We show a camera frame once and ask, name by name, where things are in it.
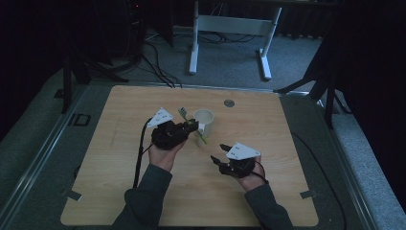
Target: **gray sleeve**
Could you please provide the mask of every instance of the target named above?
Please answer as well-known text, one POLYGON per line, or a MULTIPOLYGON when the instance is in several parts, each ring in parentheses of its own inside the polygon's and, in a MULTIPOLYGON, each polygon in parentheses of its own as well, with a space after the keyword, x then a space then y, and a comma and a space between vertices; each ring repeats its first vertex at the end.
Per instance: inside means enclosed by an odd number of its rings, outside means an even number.
POLYGON ((253 210, 259 223, 265 229, 293 229, 292 221, 286 210, 277 203, 271 187, 261 185, 245 194, 245 199, 253 210))
POLYGON ((148 165, 140 185, 125 192, 125 207, 111 229, 156 229, 172 174, 148 165))

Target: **table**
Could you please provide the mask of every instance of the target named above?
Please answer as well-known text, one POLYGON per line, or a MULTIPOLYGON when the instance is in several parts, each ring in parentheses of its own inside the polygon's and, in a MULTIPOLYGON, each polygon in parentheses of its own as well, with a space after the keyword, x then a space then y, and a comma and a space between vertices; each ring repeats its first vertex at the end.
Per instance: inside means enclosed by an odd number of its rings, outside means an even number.
MULTIPOLYGON (((227 161, 220 144, 240 142, 262 153, 261 162, 277 202, 296 226, 314 226, 318 217, 308 191, 279 96, 268 92, 223 89, 114 86, 107 99, 72 191, 61 215, 66 225, 109 225, 124 208, 124 192, 132 187, 142 128, 163 107, 183 122, 198 108, 214 112, 208 145, 198 147, 193 134, 178 153, 164 201, 161 226, 259 226, 244 192, 218 171, 210 155, 227 161), (226 106, 232 100, 235 105, 226 106)), ((146 131, 144 147, 152 128, 146 131)), ((148 164, 145 155, 141 176, 148 164)))
POLYGON ((272 37, 277 28, 278 19, 282 7, 276 7, 272 14, 272 20, 258 20, 249 18, 223 17, 213 15, 200 15, 199 2, 194 2, 194 20, 193 20, 193 45, 191 53, 191 62, 189 72, 196 74, 197 56, 199 45, 197 37, 199 31, 221 32, 229 34, 243 35, 263 35, 266 37, 265 44, 259 49, 259 60, 262 66, 262 73, 266 80, 271 80, 271 71, 266 56, 271 45, 272 37))

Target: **white paper cup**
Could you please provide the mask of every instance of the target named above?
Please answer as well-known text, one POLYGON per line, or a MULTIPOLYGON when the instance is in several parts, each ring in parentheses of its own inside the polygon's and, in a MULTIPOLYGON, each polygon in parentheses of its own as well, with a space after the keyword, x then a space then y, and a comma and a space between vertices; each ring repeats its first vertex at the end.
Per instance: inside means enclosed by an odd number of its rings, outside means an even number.
MULTIPOLYGON (((214 122, 213 112, 207 108, 197 109, 193 114, 193 118, 197 122, 199 122, 198 131, 200 131, 200 133, 203 134, 204 137, 209 137, 212 134, 212 127, 214 122)), ((197 139, 197 145, 204 145, 200 137, 197 139)))

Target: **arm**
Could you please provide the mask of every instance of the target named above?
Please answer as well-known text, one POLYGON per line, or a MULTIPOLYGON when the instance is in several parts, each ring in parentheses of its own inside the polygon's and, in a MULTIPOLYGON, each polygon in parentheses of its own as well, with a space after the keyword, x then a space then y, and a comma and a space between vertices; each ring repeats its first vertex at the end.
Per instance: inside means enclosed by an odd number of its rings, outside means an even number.
MULTIPOLYGON (((260 157, 256 158, 254 173, 265 177, 265 171, 260 164, 260 157)), ((286 210, 279 205, 272 193, 269 184, 265 183, 261 177, 250 174, 237 179, 238 183, 247 192, 245 199, 253 210, 259 223, 264 229, 293 229, 292 222, 286 210)))
POLYGON ((152 146, 148 150, 149 165, 140 185, 125 192, 125 207, 111 229, 156 229, 162 214, 164 197, 172 175, 176 153, 182 143, 171 150, 152 146))

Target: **hand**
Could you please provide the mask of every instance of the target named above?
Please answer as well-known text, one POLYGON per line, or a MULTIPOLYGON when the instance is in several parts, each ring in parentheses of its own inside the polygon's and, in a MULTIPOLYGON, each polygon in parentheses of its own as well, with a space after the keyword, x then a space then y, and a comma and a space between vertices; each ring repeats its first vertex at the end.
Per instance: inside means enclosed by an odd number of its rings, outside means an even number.
MULTIPOLYGON (((255 158, 255 160, 260 163, 260 156, 257 156, 255 158)), ((263 177, 265 177, 265 171, 263 170, 263 167, 258 163, 255 164, 255 168, 253 169, 253 172, 258 173, 258 174, 262 175, 263 177)), ((242 178, 236 178, 236 180, 242 186, 242 188, 245 190, 245 192, 249 192, 249 191, 257 188, 258 186, 265 184, 265 181, 263 181, 262 178, 260 178, 257 175, 254 175, 254 174, 249 174, 242 178)))
POLYGON ((176 153, 183 148, 185 143, 186 141, 170 150, 158 149, 155 145, 152 145, 148 149, 149 164, 170 172, 175 161, 176 153))

